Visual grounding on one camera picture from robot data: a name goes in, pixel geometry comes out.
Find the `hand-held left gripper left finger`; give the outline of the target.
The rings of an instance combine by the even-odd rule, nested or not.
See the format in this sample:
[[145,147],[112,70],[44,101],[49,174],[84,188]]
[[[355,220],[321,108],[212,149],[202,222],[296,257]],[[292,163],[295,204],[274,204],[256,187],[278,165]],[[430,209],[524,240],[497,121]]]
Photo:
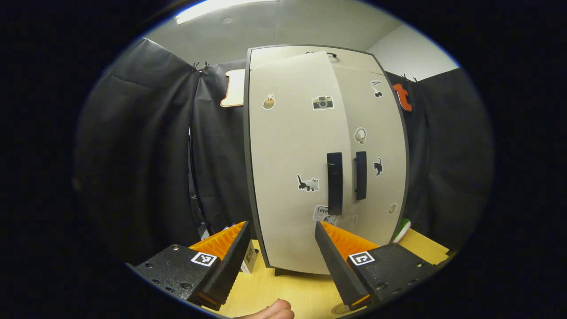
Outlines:
[[133,269],[178,299],[218,311],[228,299],[250,243],[250,223],[244,221],[188,247],[171,244]]

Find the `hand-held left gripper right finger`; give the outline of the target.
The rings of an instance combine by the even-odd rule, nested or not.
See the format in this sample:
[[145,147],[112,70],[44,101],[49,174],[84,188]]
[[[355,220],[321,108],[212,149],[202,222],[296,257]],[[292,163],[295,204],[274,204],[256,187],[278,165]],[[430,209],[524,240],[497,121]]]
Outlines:
[[351,311],[389,303],[437,272],[436,265],[399,244],[379,246],[330,223],[316,222],[315,240]]

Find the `white cabinet door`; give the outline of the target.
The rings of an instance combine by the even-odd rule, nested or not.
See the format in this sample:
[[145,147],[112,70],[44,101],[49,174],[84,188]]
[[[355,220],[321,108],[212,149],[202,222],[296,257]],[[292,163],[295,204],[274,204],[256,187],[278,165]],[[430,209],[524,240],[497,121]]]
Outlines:
[[[385,75],[335,67],[346,113],[343,209],[336,226],[382,246],[392,242],[407,193],[408,151],[402,115]],[[356,153],[367,153],[367,194],[356,200]]]
[[334,67],[325,53],[251,67],[247,102],[251,203],[264,262],[328,275],[313,216],[328,208],[326,154],[348,149]]

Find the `white and grey cabinet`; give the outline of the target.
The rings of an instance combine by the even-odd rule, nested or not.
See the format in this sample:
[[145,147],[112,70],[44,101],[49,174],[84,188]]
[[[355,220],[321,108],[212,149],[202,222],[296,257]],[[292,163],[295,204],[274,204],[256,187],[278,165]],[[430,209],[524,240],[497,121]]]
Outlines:
[[[315,45],[315,44],[284,44],[284,45]],[[250,53],[249,53],[249,50],[248,50],[248,52],[247,52],[247,59],[246,59],[246,65],[245,65],[244,105],[243,105],[244,123],[243,123],[243,125],[244,125],[244,136],[245,136],[245,137],[244,137],[244,148],[245,148],[246,174],[247,174],[247,182],[248,182],[248,189],[249,189],[249,196],[250,196],[250,203],[251,203],[252,195],[251,195],[251,192],[250,192],[250,189],[251,189],[251,188],[250,188],[250,181],[249,181],[249,180],[250,180],[250,177],[249,177],[249,156],[248,156],[248,152],[247,152],[248,147],[249,147],[249,112],[248,112],[248,109],[247,109],[247,103],[248,103],[247,101],[248,101],[248,90],[249,90],[249,71],[250,71],[250,69],[251,69],[251,67],[250,67],[250,57],[249,57],[249,55],[250,55]],[[392,81],[391,77],[390,77],[389,75],[387,75],[387,73],[385,72],[385,70],[384,70],[384,75],[386,76],[386,78],[387,78],[388,81],[389,81],[389,84],[391,85],[391,88],[392,88],[392,91],[393,91],[393,95],[394,95],[395,101],[396,101],[396,103],[397,103],[397,105],[398,105],[397,93],[396,93],[395,90],[394,90],[393,81]],[[400,111],[400,113],[401,113],[401,115],[402,115],[402,119],[403,119],[403,122],[404,122],[404,128],[405,128],[406,139],[407,139],[407,151],[408,151],[407,193],[408,193],[408,184],[409,184],[409,182],[408,182],[408,179],[409,179],[409,145],[408,145],[408,134],[407,134],[407,130],[406,130],[405,121],[404,121],[404,118],[403,118],[403,112],[402,112],[401,107],[400,107],[399,105],[398,105],[398,107],[399,107],[399,111]],[[253,213],[255,212],[255,204],[252,204],[252,203],[251,203],[251,210],[252,210],[252,215],[253,215]],[[340,217],[341,217],[341,215],[340,215],[340,216],[331,216],[330,214],[328,214],[328,208],[316,208],[316,210],[315,210],[315,212],[314,212],[314,216],[313,216],[313,218],[314,218],[314,220],[315,220],[316,222],[318,222],[318,221],[326,222],[326,223],[332,224],[333,226],[336,226],[336,221],[337,221]],[[275,269],[276,274],[281,274],[281,273],[284,272],[284,271],[285,271],[285,270],[277,270],[277,269]]]

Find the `toy watermelon slice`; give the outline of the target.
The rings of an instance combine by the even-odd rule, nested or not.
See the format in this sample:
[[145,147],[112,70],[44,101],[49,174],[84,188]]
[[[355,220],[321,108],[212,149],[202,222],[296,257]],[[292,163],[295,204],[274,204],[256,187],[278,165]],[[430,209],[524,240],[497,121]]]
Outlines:
[[399,243],[407,234],[408,230],[411,228],[411,220],[408,218],[403,218],[395,231],[395,236],[392,240],[393,243]]

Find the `black backdrop cloth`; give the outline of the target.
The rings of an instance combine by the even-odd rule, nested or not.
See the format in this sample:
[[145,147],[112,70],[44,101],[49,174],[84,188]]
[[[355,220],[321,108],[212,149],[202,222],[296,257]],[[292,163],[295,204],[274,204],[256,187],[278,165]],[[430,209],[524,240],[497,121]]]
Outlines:
[[[138,264],[170,244],[196,244],[201,223],[213,235],[248,221],[258,240],[244,148],[246,59],[198,70],[143,38],[94,85],[78,124],[74,186],[120,259]],[[417,81],[380,64],[408,134],[402,219],[460,250],[494,179],[484,103],[460,67]]]

